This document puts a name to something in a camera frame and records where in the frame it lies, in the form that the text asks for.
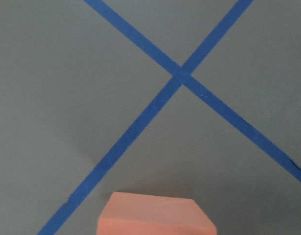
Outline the orange foam block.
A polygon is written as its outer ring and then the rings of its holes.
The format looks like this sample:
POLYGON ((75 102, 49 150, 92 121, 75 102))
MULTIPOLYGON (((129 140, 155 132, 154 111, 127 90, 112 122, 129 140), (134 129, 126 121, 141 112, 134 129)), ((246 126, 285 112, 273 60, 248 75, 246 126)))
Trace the orange foam block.
POLYGON ((98 219, 98 235, 216 235, 192 199, 113 192, 98 219))

